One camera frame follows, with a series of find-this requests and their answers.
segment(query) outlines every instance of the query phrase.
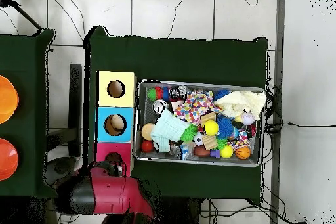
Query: metal pole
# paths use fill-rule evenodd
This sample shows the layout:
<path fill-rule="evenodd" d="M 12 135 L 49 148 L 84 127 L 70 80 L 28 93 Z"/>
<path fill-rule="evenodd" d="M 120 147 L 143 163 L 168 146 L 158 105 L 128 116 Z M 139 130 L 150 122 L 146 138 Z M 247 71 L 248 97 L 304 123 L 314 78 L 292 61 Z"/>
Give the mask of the metal pole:
<path fill-rule="evenodd" d="M 30 17 L 23 9 L 18 6 L 18 3 L 16 1 L 10 1 L 9 5 L 14 7 L 20 14 L 24 16 L 25 19 L 32 23 L 37 29 L 42 29 L 42 27 L 32 17 Z"/>
<path fill-rule="evenodd" d="M 277 103 L 275 113 L 273 114 L 273 123 L 281 123 L 282 115 L 282 67 L 284 60 L 284 30 L 285 30 L 285 0 L 278 0 L 276 14 L 276 52 L 275 52 L 275 68 L 274 68 L 274 85 L 279 88 L 279 94 L 275 99 Z M 272 179 L 271 179 L 271 205 L 275 207 L 275 212 L 279 211 L 279 195 L 280 184 L 280 139 L 281 133 L 273 134 L 273 157 L 272 157 Z M 270 213 L 271 223 L 278 224 L 278 215 L 274 212 Z"/>

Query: orange bowl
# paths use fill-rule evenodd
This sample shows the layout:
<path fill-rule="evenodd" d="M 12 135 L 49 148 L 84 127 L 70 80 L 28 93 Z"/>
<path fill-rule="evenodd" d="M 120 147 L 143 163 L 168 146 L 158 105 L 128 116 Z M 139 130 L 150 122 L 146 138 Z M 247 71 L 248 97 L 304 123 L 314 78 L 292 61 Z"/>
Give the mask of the orange bowl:
<path fill-rule="evenodd" d="M 18 152 L 7 140 L 0 138 L 0 181 L 8 179 L 18 167 Z"/>
<path fill-rule="evenodd" d="M 0 76 L 0 124 L 7 121 L 18 107 L 18 93 L 13 84 Z"/>

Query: green ball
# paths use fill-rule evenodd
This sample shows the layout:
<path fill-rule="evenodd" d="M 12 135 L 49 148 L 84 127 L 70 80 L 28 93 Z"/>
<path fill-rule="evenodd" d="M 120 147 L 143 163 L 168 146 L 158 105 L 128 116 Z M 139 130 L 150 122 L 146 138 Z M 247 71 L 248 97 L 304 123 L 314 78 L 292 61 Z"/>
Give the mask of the green ball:
<path fill-rule="evenodd" d="M 155 101 L 156 100 L 156 90 L 154 88 L 150 88 L 148 93 L 148 98 L 151 100 L 151 101 Z"/>

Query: green tablecloth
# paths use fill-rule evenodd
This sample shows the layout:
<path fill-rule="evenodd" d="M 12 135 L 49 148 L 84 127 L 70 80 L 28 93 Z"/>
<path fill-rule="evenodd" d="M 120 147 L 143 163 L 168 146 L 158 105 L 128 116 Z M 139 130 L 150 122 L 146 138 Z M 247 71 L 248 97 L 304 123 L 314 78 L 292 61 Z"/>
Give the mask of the green tablecloth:
<path fill-rule="evenodd" d="M 91 57 L 89 161 L 93 160 L 98 70 L 134 72 L 138 79 L 265 86 L 268 48 L 265 38 L 190 41 L 108 37 L 99 26 L 91 29 L 87 39 L 91 47 L 86 59 Z M 257 204 L 260 202 L 260 166 L 243 168 L 136 160 L 132 176 L 156 183 L 164 196 L 250 198 Z"/>
<path fill-rule="evenodd" d="M 0 75 L 15 86 L 20 102 L 13 116 L 0 124 L 0 138 L 18 151 L 12 177 L 0 181 L 0 196 L 56 196 L 43 181 L 46 150 L 45 59 L 53 30 L 33 37 L 0 35 Z"/>

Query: orange ball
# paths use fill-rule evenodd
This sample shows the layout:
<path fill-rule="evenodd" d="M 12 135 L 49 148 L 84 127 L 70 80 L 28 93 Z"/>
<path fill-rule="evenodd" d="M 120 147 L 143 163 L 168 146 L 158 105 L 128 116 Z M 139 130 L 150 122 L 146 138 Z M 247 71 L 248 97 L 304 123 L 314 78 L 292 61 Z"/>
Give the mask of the orange ball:
<path fill-rule="evenodd" d="M 241 160 L 246 160 L 251 155 L 251 150 L 248 146 L 238 148 L 236 151 L 237 158 L 240 158 Z"/>

